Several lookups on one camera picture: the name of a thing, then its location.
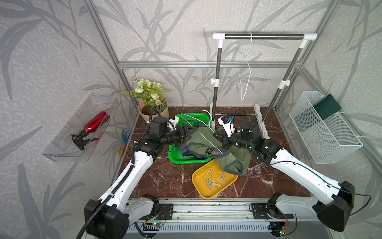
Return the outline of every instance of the mesh basket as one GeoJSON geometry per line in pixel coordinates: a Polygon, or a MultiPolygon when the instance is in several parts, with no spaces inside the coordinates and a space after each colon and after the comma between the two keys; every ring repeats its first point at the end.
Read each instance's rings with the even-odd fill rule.
{"type": "MultiPolygon", "coordinates": [[[[205,122],[208,124],[210,122],[210,118],[203,113],[190,113],[190,114],[178,114],[176,115],[179,117],[179,122],[176,125],[182,125],[183,123],[186,123],[188,125],[194,126],[195,123],[203,124],[199,120],[205,122]]],[[[174,145],[170,145],[168,148],[168,157],[171,160],[171,162],[175,164],[192,164],[192,163],[206,163],[210,161],[210,158],[207,159],[196,159],[193,156],[183,156],[182,153],[179,151],[178,147],[174,147],[174,145]]]]}
{"type": "Polygon", "coordinates": [[[317,164],[336,163],[363,146],[339,113],[322,120],[313,107],[325,98],[303,92],[289,115],[317,164]]]}

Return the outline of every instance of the clear plastic bin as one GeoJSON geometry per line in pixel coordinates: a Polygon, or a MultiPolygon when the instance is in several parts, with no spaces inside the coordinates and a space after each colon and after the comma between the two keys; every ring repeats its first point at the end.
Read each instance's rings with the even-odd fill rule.
{"type": "Polygon", "coordinates": [[[119,107],[116,97],[98,96],[90,94],[86,101],[70,118],[69,122],[60,130],[58,135],[45,148],[42,155],[54,162],[87,162],[101,140],[103,132],[106,130],[111,118],[119,107]],[[91,141],[85,146],[85,150],[80,150],[73,142],[71,135],[77,135],[93,117],[102,111],[107,111],[110,117],[105,117],[94,133],[89,134],[86,139],[99,138],[91,141]]]}

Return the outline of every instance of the clothespin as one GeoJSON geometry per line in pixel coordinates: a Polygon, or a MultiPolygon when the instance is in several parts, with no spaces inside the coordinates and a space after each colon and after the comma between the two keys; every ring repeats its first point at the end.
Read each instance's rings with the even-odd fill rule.
{"type": "Polygon", "coordinates": [[[204,178],[207,178],[207,175],[210,174],[210,176],[208,178],[212,178],[212,167],[208,169],[206,175],[204,176],[204,178]]]}
{"type": "Polygon", "coordinates": [[[222,184],[220,184],[220,183],[218,183],[218,182],[216,182],[215,180],[213,180],[213,179],[209,179],[210,181],[211,181],[211,183],[212,183],[212,186],[218,186],[218,187],[221,187],[222,186],[222,184]]]}
{"type": "Polygon", "coordinates": [[[224,177],[223,171],[222,171],[222,176],[220,176],[219,174],[218,174],[218,176],[219,176],[220,180],[225,183],[225,177],[224,177]]]}
{"type": "Polygon", "coordinates": [[[207,182],[208,189],[211,190],[211,187],[210,187],[210,185],[212,184],[211,181],[207,179],[206,182],[207,182]]]}

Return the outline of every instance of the red bottle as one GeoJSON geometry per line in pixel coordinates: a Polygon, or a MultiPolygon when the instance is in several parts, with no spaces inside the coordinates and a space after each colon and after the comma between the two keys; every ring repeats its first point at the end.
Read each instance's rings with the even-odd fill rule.
{"type": "Polygon", "coordinates": [[[72,135],[73,142],[75,143],[75,145],[77,145],[77,147],[80,150],[84,150],[85,146],[89,142],[99,140],[99,138],[93,138],[90,141],[90,139],[84,140],[83,138],[91,133],[94,133],[98,129],[98,127],[101,126],[102,121],[105,123],[110,119],[110,115],[108,115],[106,111],[101,111],[96,116],[94,116],[93,119],[91,119],[88,123],[85,124],[84,129],[81,130],[78,133],[78,135],[72,135]]]}

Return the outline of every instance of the green clothespin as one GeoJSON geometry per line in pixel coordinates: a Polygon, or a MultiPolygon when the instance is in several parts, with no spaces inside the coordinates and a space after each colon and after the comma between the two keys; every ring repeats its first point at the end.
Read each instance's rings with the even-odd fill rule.
{"type": "Polygon", "coordinates": [[[208,189],[209,189],[209,190],[211,190],[211,187],[210,187],[210,185],[212,185],[211,181],[210,181],[210,180],[208,180],[208,179],[207,179],[206,181],[207,181],[207,186],[208,186],[208,189]]]}
{"type": "Polygon", "coordinates": [[[206,182],[207,182],[208,189],[211,190],[211,187],[210,187],[210,185],[212,185],[211,181],[207,179],[206,182]]]}

